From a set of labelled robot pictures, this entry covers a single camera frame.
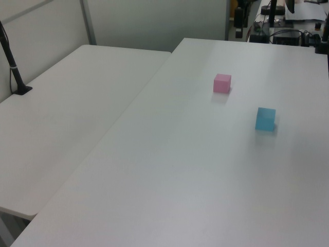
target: white wall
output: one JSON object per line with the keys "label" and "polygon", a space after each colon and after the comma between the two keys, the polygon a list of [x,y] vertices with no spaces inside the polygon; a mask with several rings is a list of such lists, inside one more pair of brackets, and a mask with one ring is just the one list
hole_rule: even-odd
{"label": "white wall", "polygon": [[172,52],[183,38],[225,38],[226,0],[85,2],[97,45]]}
{"label": "white wall", "polygon": [[[89,43],[79,0],[54,0],[4,28],[25,84]],[[9,65],[1,47],[0,102],[9,96]]]}

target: cable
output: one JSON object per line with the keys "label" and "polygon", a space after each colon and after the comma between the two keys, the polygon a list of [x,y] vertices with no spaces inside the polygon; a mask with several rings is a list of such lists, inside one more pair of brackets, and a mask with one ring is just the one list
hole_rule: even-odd
{"label": "cable", "polygon": [[6,33],[5,29],[4,29],[4,27],[2,26],[1,28],[2,28],[2,30],[3,30],[4,33],[5,33],[6,40],[7,40],[7,43],[8,43],[8,45],[9,45],[9,38],[8,38],[8,35],[7,35],[7,33]]}
{"label": "cable", "polygon": [[295,30],[295,29],[284,29],[284,30],[280,30],[280,31],[277,31],[275,33],[273,33],[272,35],[270,35],[269,37],[272,37],[272,36],[275,36],[275,35],[278,35],[278,34],[282,34],[282,33],[286,33],[286,32],[300,32],[301,34],[304,34],[302,31],[300,30]]}
{"label": "cable", "polygon": [[[4,34],[6,36],[6,40],[9,46],[9,38],[8,35],[6,33],[6,30],[4,29],[4,27],[2,26],[1,29],[4,31]],[[9,88],[10,88],[10,93],[13,94],[12,88],[11,88],[11,68],[9,68]]]}
{"label": "cable", "polygon": [[[269,1],[268,5],[266,6],[266,9],[268,9],[268,6],[269,6],[271,3],[272,3],[272,0]],[[264,23],[265,23],[265,18],[266,18],[266,15],[264,15],[263,25],[262,25],[262,28],[261,28],[260,33],[258,34],[259,36],[261,35],[261,33],[263,33],[263,26],[264,26]]]}
{"label": "cable", "polygon": [[9,88],[10,88],[11,94],[13,94],[12,88],[11,88],[11,68],[9,68]]}

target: electronic equipment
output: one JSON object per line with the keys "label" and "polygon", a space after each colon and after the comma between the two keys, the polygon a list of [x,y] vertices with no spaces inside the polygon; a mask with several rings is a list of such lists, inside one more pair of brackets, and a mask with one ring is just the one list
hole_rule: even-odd
{"label": "electronic equipment", "polygon": [[299,32],[284,32],[273,36],[273,44],[276,45],[292,45],[299,46],[300,33]]}
{"label": "electronic equipment", "polygon": [[[270,6],[262,6],[261,7],[261,14],[262,15],[269,15]],[[276,15],[284,15],[286,12],[286,8],[284,6],[277,6],[276,7]]]}

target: table surface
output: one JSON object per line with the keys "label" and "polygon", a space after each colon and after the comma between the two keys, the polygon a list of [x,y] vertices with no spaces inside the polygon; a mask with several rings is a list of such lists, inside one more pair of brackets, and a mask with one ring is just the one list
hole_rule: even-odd
{"label": "table surface", "polygon": [[328,126],[326,56],[184,39],[13,247],[327,247]]}
{"label": "table surface", "polygon": [[0,210],[32,219],[169,52],[85,45],[0,104]]}

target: desk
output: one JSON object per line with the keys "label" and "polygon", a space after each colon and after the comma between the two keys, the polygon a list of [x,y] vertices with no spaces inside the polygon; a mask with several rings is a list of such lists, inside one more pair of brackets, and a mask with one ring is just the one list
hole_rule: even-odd
{"label": "desk", "polygon": [[82,46],[0,104],[0,210],[32,219],[169,52]]}
{"label": "desk", "polygon": [[[262,14],[260,14],[261,13],[261,8],[262,8],[262,6],[267,6],[269,2],[270,2],[270,0],[262,0],[261,1],[261,4],[259,6],[259,9],[258,9],[258,12],[257,12],[257,15],[256,15],[256,20],[255,20],[256,22],[262,22],[264,20],[264,16]],[[324,3],[324,4],[321,4],[321,5],[323,6],[324,11],[328,14],[328,12],[329,12],[329,3]],[[282,15],[276,15],[275,18],[276,19],[282,19],[283,16]],[[323,30],[324,22],[323,21],[314,21],[314,20],[313,21],[309,20],[309,21],[305,21],[305,22],[294,22],[294,29],[311,31],[312,29],[314,29],[315,22],[321,22],[322,23],[321,29]]]}
{"label": "desk", "polygon": [[184,39],[13,247],[327,247],[328,126],[326,56]]}

